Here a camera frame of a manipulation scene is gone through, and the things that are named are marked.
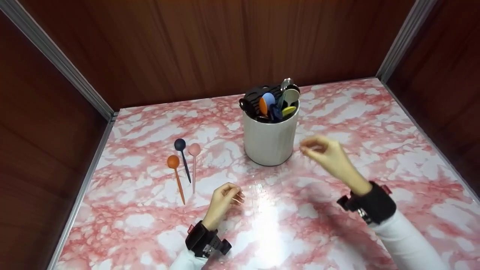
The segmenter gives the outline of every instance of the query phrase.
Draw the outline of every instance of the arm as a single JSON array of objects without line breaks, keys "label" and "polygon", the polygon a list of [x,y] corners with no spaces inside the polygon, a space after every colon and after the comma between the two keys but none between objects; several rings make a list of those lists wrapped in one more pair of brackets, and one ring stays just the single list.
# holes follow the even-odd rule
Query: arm
[{"label": "arm", "polygon": [[207,258],[195,257],[195,254],[187,249],[180,252],[170,266],[171,270],[200,270],[207,263]]},{"label": "arm", "polygon": [[[300,149],[354,194],[364,196],[372,190],[372,184],[355,169],[339,142],[318,135],[300,142]],[[380,238],[399,269],[448,269],[432,245],[398,210],[380,224],[372,223],[369,227]]]},{"label": "arm", "polygon": [[[208,231],[215,231],[231,205],[241,205],[244,202],[244,197],[245,195],[242,193],[239,186],[232,183],[221,185],[213,192],[207,214],[202,220],[203,227]],[[193,251],[188,250],[187,247],[185,247],[169,269],[199,270],[207,263],[207,261],[208,258],[196,257]]]},{"label": "arm", "polygon": [[380,238],[399,269],[448,269],[432,245],[400,211],[397,210],[380,225],[372,223],[369,227]]}]

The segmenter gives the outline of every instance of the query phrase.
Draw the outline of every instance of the utensil holder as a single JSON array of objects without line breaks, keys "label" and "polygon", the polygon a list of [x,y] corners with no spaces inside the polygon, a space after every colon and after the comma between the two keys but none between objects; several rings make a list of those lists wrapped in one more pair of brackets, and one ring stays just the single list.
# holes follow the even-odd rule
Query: utensil holder
[{"label": "utensil holder", "polygon": [[261,123],[242,111],[247,156],[264,166],[276,166],[288,160],[293,153],[299,111],[300,106],[290,118],[279,123]]}]

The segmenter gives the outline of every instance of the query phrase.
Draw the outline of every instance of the finger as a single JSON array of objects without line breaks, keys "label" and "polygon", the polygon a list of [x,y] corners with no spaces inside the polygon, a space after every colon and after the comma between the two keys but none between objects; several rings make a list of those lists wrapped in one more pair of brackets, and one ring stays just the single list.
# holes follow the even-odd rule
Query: finger
[{"label": "finger", "polygon": [[236,200],[230,201],[230,204],[233,204],[233,205],[241,205],[241,203],[238,202],[238,201],[236,201]]},{"label": "finger", "polygon": [[330,142],[329,138],[323,135],[315,135],[300,141],[300,146],[309,147],[309,146],[317,145],[317,146],[322,146],[324,148],[327,148],[329,142]]},{"label": "finger", "polygon": [[317,151],[313,151],[308,147],[300,147],[300,151],[307,157],[315,160],[318,163],[323,163],[325,161],[325,156]]},{"label": "finger", "polygon": [[235,197],[233,197],[234,200],[237,200],[239,202],[245,202],[244,199],[242,199],[238,194],[235,195]]},{"label": "finger", "polygon": [[233,197],[235,197],[235,195],[237,195],[238,192],[240,192],[240,188],[238,188],[238,187],[234,187],[234,188],[230,189],[228,191],[227,195],[225,195],[225,200],[231,201],[233,199]]},{"label": "finger", "polygon": [[226,194],[226,192],[228,192],[230,189],[232,188],[238,188],[239,190],[241,190],[241,188],[239,186],[237,186],[236,184],[234,183],[230,183],[230,182],[226,182],[225,184],[221,185],[220,187],[218,187],[214,192],[221,192],[223,195]]}]

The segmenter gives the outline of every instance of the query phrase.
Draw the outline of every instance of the aluminum frame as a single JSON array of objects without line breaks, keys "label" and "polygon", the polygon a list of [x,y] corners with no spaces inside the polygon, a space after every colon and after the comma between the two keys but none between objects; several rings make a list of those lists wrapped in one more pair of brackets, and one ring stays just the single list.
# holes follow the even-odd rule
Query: aluminum frame
[{"label": "aluminum frame", "polygon": [[416,0],[375,77],[386,83],[417,35],[437,0]]},{"label": "aluminum frame", "polygon": [[113,109],[97,91],[95,91],[93,86],[88,83],[87,79],[85,79],[17,0],[0,0],[0,10],[3,11],[13,24],[22,31],[105,119],[111,119],[114,112]]},{"label": "aluminum frame", "polygon": [[73,223],[75,222],[75,218],[77,217],[78,210],[80,209],[80,205],[82,204],[82,201],[85,197],[87,189],[90,185],[90,182],[92,181],[92,177],[95,172],[96,166],[100,161],[100,157],[102,156],[103,149],[107,144],[108,137],[110,136],[110,133],[112,131],[113,125],[115,124],[116,118],[117,116],[112,116],[107,126],[105,127],[105,131],[103,132],[100,143],[98,144],[98,147],[95,151],[93,160],[90,163],[90,167],[88,167],[88,171],[85,175],[82,186],[78,191],[78,195],[77,195],[77,198],[75,199],[75,203],[72,207],[72,211],[70,212],[70,216],[68,217],[67,223],[65,224],[65,227],[63,228],[63,232],[61,233],[60,239],[57,243],[57,247],[53,252],[52,258],[50,259],[50,263],[48,264],[48,267],[47,267],[48,270],[54,270],[55,266],[57,265],[57,262],[60,258],[63,247],[65,246],[65,242],[67,241],[67,237],[70,234],[70,230],[72,229]]},{"label": "aluminum frame", "polygon": [[463,177],[458,173],[458,171],[455,169],[455,167],[448,161],[447,157],[440,151],[440,149],[433,143],[433,141],[428,137],[428,135],[425,133],[425,131],[418,125],[417,121],[410,115],[407,109],[402,105],[402,103],[398,100],[398,98],[395,96],[395,94],[392,92],[392,90],[388,87],[388,85],[385,82],[381,82],[382,85],[387,89],[388,93],[393,97],[396,103],[400,105],[400,108],[405,112],[405,114],[408,116],[410,121],[415,125],[415,127],[420,131],[420,133],[427,139],[428,143],[433,147],[435,152],[440,156],[443,162],[447,165],[447,168],[453,172],[453,175],[460,180],[460,184],[463,186],[463,188],[470,194],[472,199],[477,202],[477,204],[480,205],[480,197],[473,191],[473,189],[470,187],[470,185],[463,179]]}]

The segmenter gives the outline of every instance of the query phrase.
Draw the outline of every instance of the white sleeve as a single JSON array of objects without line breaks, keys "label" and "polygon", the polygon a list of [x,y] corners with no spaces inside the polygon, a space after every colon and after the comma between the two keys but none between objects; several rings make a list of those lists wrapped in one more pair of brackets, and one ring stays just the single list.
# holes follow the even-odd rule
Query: white sleeve
[{"label": "white sleeve", "polygon": [[195,254],[184,249],[170,266],[170,270],[200,270],[207,263],[206,258],[195,257]]},{"label": "white sleeve", "polygon": [[396,211],[378,224],[370,224],[400,270],[446,270],[448,267],[425,237]]}]

